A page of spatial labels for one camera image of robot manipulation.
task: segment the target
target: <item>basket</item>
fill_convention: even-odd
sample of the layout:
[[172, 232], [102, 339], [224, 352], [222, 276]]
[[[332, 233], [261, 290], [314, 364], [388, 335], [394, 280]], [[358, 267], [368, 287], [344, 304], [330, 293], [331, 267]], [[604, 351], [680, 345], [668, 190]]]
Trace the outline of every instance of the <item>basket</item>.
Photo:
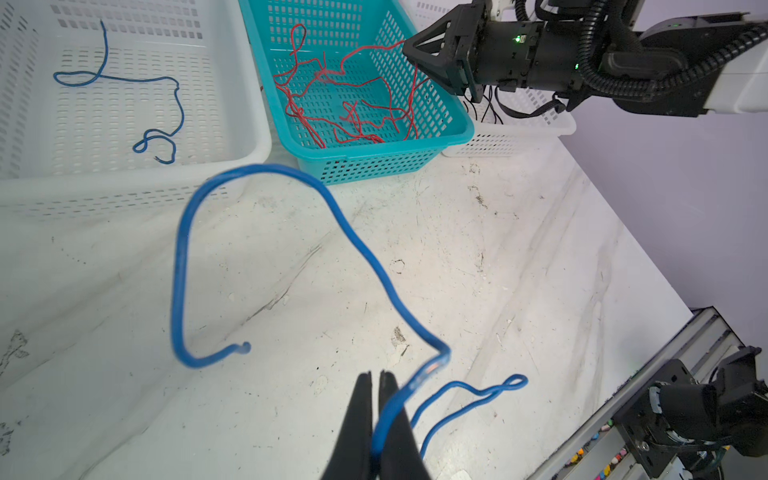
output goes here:
[[[427, 81], [416, 90], [413, 101], [418, 139], [404, 141], [408, 124], [399, 121], [397, 128], [386, 123], [375, 131], [385, 143], [340, 144], [334, 138], [333, 126], [313, 122], [327, 145], [318, 147], [299, 120], [285, 114], [286, 95], [277, 90], [273, 80], [273, 75], [294, 66], [290, 56], [292, 27], [300, 23], [307, 28], [306, 42], [298, 54], [300, 61], [323, 59], [324, 54], [328, 68], [337, 70], [341, 58], [359, 46], [393, 45], [413, 35], [410, 20], [396, 0], [240, 0], [240, 7], [280, 141], [299, 159], [301, 170], [325, 184], [418, 170], [446, 147], [472, 138], [472, 123], [458, 98]], [[406, 105], [414, 70], [400, 50], [363, 51], [351, 57], [345, 64], [347, 75], [341, 81], [362, 84], [381, 76], [392, 88], [392, 104]], [[301, 67], [290, 83], [291, 90], [302, 91], [317, 70], [316, 65]], [[343, 102], [361, 98], [371, 104], [387, 105], [389, 92], [382, 81], [364, 88], [317, 81], [297, 103], [309, 117], [338, 122], [347, 115]], [[362, 120], [377, 124], [386, 114], [368, 108], [358, 112]]]
[[[429, 27], [456, 5], [470, 3], [469, 0], [403, 0], [406, 10], [419, 30]], [[498, 12], [497, 17], [504, 17]], [[502, 103], [516, 111], [532, 112], [551, 100], [551, 92], [518, 89], [516, 92], [500, 91]], [[446, 148], [442, 153], [449, 157], [507, 157], [524, 153], [537, 147], [542, 141], [570, 135], [576, 131], [576, 121], [568, 112], [556, 113], [554, 110], [538, 118], [520, 120], [505, 115], [493, 98], [496, 113], [504, 124], [494, 124], [494, 115], [490, 110], [483, 122], [475, 120], [475, 111], [468, 101], [462, 101], [475, 125], [475, 136], [466, 145]], [[488, 101], [475, 104], [479, 117], [485, 113]]]
[[[551, 100], [551, 92], [519, 88], [516, 92], [499, 91], [498, 97], [504, 105], [513, 110], [532, 112]], [[508, 157], [526, 153], [552, 138], [570, 135], [576, 131], [576, 121], [567, 111], [559, 114], [550, 110], [540, 117], [517, 119], [502, 112], [495, 97], [492, 100], [494, 110], [504, 124], [494, 124], [494, 121], [498, 122], [498, 120], [488, 108], [487, 100], [483, 99], [481, 103], [474, 104], [480, 120], [485, 114], [485, 120], [482, 122], [475, 120], [473, 104], [469, 100], [463, 100], [462, 103], [468, 110], [472, 123], [475, 124], [475, 136], [465, 145], [446, 148], [442, 152], [443, 155], [447, 157]]]
[[[169, 81], [100, 78], [79, 88], [56, 71], [163, 75], [186, 115], [170, 145], [131, 147], [180, 123]], [[111, 214], [184, 202], [206, 178], [261, 163], [271, 139], [237, 0], [0, 0], [0, 212]], [[243, 183], [214, 198], [237, 198]]]

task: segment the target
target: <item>blue wire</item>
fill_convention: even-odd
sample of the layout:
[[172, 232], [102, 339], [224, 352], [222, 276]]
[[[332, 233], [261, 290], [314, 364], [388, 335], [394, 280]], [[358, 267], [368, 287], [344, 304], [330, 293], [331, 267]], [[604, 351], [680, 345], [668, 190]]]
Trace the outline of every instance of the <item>blue wire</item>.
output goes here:
[[[101, 67], [99, 67], [97, 72], [92, 71], [57, 71], [53, 74], [53, 79], [56, 80], [57, 83], [64, 85], [65, 87], [84, 87], [86, 85], [90, 85], [99, 78], [108, 78], [109, 80], [119, 80], [119, 81], [128, 81], [130, 83], [150, 83], [152, 81], [160, 81], [160, 80], [172, 80], [176, 84], [176, 88], [174, 89], [174, 98], [176, 99], [176, 104], [179, 106], [179, 111], [181, 112], [181, 122], [179, 123], [179, 126], [176, 127], [176, 130], [167, 133], [164, 132], [158, 128], [150, 128], [149, 130], [144, 132], [143, 137], [140, 141], [136, 142], [133, 146], [134, 153], [137, 154], [143, 154], [147, 147], [149, 146], [149, 141], [154, 140], [156, 138], [165, 140], [171, 146], [174, 148], [173, 152], [170, 154], [170, 160], [165, 161], [161, 160], [159, 157], [155, 157], [154, 159], [164, 165], [172, 164], [176, 161], [176, 143], [171, 140], [170, 138], [173, 137], [175, 134], [181, 130], [181, 128], [184, 126], [184, 108], [181, 107], [181, 100], [179, 100], [179, 89], [181, 88], [181, 85], [179, 84], [178, 80], [176, 80], [173, 77], [157, 77], [157, 78], [148, 78], [145, 80], [137, 80], [135, 78], [122, 78], [122, 77], [112, 77], [111, 75], [104, 75], [104, 67], [107, 66], [107, 59], [109, 58], [109, 43], [107, 42], [107, 27], [104, 26], [103, 21], [99, 21], [101, 23], [101, 30], [104, 32], [104, 61], [101, 63]], [[83, 81], [80, 83], [70, 84], [65, 81], [61, 81], [58, 78], [60, 76], [72, 76], [72, 75], [93, 75], [90, 80]], [[151, 137], [148, 137], [150, 133], [158, 133], [160, 135], [152, 135]]]
[[245, 177], [254, 174], [280, 174], [287, 177], [294, 178], [305, 185], [314, 188], [320, 194], [321, 197], [328, 204], [328, 208], [336, 218], [336, 222], [339, 223], [342, 231], [352, 242], [352, 245], [360, 252], [360, 254], [368, 261], [368, 264], [373, 268], [374, 273], [379, 278], [379, 281], [384, 286], [389, 300], [395, 307], [395, 310], [405, 320], [406, 323], [421, 337], [422, 340], [427, 342], [430, 346], [438, 351], [438, 354], [422, 365], [416, 373], [408, 380], [408, 382], [394, 395], [384, 406], [381, 414], [379, 415], [379, 421], [376, 423], [374, 432], [371, 438], [371, 456], [374, 462], [378, 462], [384, 449], [384, 441], [386, 440], [387, 433], [392, 427], [392, 423], [395, 417], [400, 413], [403, 406], [411, 395], [427, 380], [427, 378], [433, 374], [437, 369], [444, 366], [450, 360], [451, 349], [443, 343], [438, 337], [432, 335], [408, 310], [406, 305], [400, 300], [397, 292], [395, 291], [392, 281], [386, 274], [382, 264], [376, 259], [371, 250], [362, 242], [360, 237], [357, 236], [355, 231], [349, 225], [349, 222], [344, 217], [344, 214], [339, 209], [339, 205], [333, 199], [333, 195], [328, 191], [325, 185], [323, 185], [315, 177], [305, 174], [301, 171], [293, 168], [284, 167], [282, 165], [246, 165], [244, 167], [234, 168], [218, 174], [212, 177], [202, 185], [192, 195], [187, 207], [184, 209], [184, 213], [181, 216], [179, 222], [179, 230], [176, 238], [176, 253], [175, 253], [175, 265], [174, 265], [174, 285], [173, 285], [173, 297], [171, 299], [170, 306], [170, 340], [173, 346], [176, 357], [184, 365], [192, 368], [199, 369], [205, 366], [209, 366], [212, 363], [231, 355], [232, 353], [248, 353], [251, 345], [248, 342], [243, 345], [232, 344], [226, 348], [214, 353], [213, 355], [205, 356], [203, 358], [197, 358], [193, 356], [184, 345], [184, 295], [187, 285], [187, 251], [189, 249], [190, 230], [192, 228], [192, 221], [194, 214], [202, 204], [205, 197], [212, 191], [216, 190], [220, 185], [225, 184], [228, 181], [235, 180], [236, 178]]
[[485, 398], [480, 400], [475, 400], [474, 402], [470, 403], [464, 408], [456, 412], [453, 412], [451, 415], [448, 415], [443, 420], [440, 420], [439, 422], [437, 422], [435, 426], [433, 426], [432, 429], [429, 430], [429, 433], [427, 433], [427, 436], [424, 438], [424, 442], [422, 443], [422, 449], [420, 452], [422, 458], [424, 458], [424, 455], [427, 453], [427, 447], [429, 446], [429, 441], [432, 440], [432, 437], [435, 436], [437, 431], [440, 430], [442, 427], [452, 422], [453, 420], [456, 420], [458, 417], [464, 415], [466, 412], [469, 412], [472, 409], [476, 409], [480, 405], [485, 405], [486, 403], [492, 402], [494, 399], [496, 399], [496, 397], [500, 396], [503, 392], [507, 392], [508, 390], [519, 390], [524, 386], [526, 386], [527, 384], [528, 384], [528, 377], [526, 377], [525, 375], [519, 375], [519, 374], [514, 374], [513, 376], [510, 376], [501, 385], [490, 386], [487, 389], [483, 389], [483, 390], [477, 390], [475, 387], [464, 382], [454, 381], [454, 382], [446, 383], [445, 386], [443, 386], [440, 390], [438, 390], [438, 392], [435, 395], [429, 397], [419, 406], [419, 408], [416, 410], [416, 413], [413, 414], [413, 419], [411, 419], [411, 428], [414, 428], [416, 426], [416, 423], [422, 417], [422, 413], [424, 413], [424, 411], [427, 410], [427, 407], [429, 407], [432, 403], [435, 402], [435, 400], [439, 399], [445, 392], [448, 392], [450, 389], [459, 387], [459, 388], [468, 390], [473, 395], [483, 396]]

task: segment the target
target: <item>robotic arm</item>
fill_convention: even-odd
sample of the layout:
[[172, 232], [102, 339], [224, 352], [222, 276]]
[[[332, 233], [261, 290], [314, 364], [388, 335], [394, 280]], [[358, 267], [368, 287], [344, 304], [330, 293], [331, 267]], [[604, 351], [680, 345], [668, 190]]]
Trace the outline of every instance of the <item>robotic arm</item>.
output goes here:
[[497, 22], [491, 0], [474, 0], [411, 37], [402, 53], [445, 90], [469, 90], [475, 102], [491, 85], [497, 99], [498, 90], [517, 88], [568, 99], [566, 107], [553, 98], [547, 110], [572, 111], [601, 96], [638, 114], [768, 111], [768, 22], [727, 13], [673, 18], [636, 33], [642, 3], [550, 0], [553, 13], [536, 0], [539, 21], [531, 22], [525, 1], [516, 0], [518, 21]]

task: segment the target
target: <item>white plastic basket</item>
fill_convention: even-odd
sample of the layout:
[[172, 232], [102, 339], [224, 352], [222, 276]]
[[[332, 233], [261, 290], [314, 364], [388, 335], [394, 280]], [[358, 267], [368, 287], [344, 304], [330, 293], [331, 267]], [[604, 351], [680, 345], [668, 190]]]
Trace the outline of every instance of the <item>white plastic basket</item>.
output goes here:
[[[179, 124], [172, 82], [54, 81], [56, 71], [98, 70], [100, 19], [105, 74], [180, 82], [186, 119], [173, 164], [154, 159], [170, 157], [166, 142], [131, 150], [148, 128]], [[263, 162], [270, 148], [237, 0], [0, 0], [0, 212], [70, 217], [178, 204], [222, 170]], [[213, 195], [237, 198], [242, 188]]]
[[[552, 93], [540, 90], [518, 89], [516, 92], [499, 91], [499, 99], [512, 110], [531, 113], [543, 104], [551, 100]], [[568, 112], [557, 113], [554, 110], [547, 111], [540, 117], [517, 119], [507, 116], [498, 106], [496, 97], [493, 97], [493, 108], [501, 118], [501, 123], [488, 108], [488, 101], [474, 104], [478, 112], [475, 120], [475, 111], [472, 103], [462, 100], [467, 107], [469, 117], [475, 124], [475, 136], [466, 145], [448, 147], [442, 151], [447, 157], [507, 157], [529, 151], [537, 147], [542, 141], [570, 135], [576, 131], [576, 121]]]
[[[419, 29], [429, 27], [443, 15], [450, 12], [456, 5], [471, 3], [470, 0], [401, 0], [414, 25]], [[498, 93], [502, 103], [513, 110], [530, 113], [551, 100], [551, 92], [539, 90], [522, 90], [516, 92]], [[475, 136], [466, 145], [448, 147], [442, 153], [449, 157], [506, 157], [527, 151], [539, 145], [542, 141], [560, 135], [570, 135], [576, 131], [576, 122], [568, 112], [561, 114], [550, 110], [538, 118], [519, 120], [505, 115], [498, 107], [496, 99], [493, 105], [496, 113], [504, 124], [494, 124], [495, 117], [488, 109], [483, 122], [475, 120], [475, 112], [468, 101], [469, 117], [475, 124]], [[488, 102], [475, 104], [478, 117], [482, 118]]]

